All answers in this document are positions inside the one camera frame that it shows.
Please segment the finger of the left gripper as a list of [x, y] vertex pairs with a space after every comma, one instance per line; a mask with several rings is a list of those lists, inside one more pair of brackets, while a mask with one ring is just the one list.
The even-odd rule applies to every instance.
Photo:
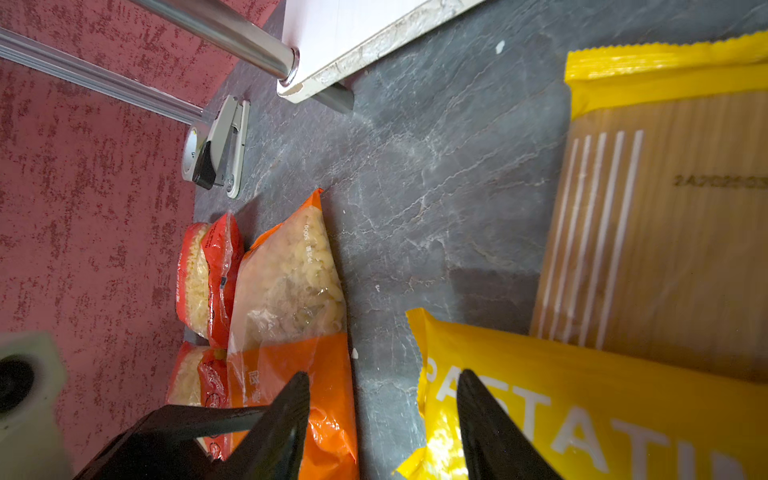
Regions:
[[202, 437], [253, 428], [265, 407], [214, 409], [163, 406], [111, 440], [77, 479], [241, 479], [242, 461], [211, 459]]

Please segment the yellow spaghetti bag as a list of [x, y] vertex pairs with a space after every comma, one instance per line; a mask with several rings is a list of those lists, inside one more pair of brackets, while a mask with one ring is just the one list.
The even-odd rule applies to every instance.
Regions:
[[767, 35], [568, 54], [533, 337], [767, 379]]

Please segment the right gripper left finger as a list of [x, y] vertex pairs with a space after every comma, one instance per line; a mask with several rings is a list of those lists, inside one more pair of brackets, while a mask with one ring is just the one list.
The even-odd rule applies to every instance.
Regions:
[[209, 479], [296, 479], [302, 463], [310, 410], [310, 381], [299, 371], [267, 407], [244, 410], [257, 421]]

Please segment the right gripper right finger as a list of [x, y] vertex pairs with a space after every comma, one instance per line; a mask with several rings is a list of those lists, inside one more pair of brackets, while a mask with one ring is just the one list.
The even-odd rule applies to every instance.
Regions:
[[469, 369], [459, 376], [456, 403], [469, 479], [560, 477]]

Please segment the yellow spaghetti bag crosswise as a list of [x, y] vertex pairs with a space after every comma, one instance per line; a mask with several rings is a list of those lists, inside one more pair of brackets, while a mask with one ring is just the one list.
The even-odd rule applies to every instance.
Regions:
[[473, 371], [567, 479], [763, 479], [765, 386], [407, 314], [422, 356], [426, 444], [409, 479], [464, 479], [457, 388]]

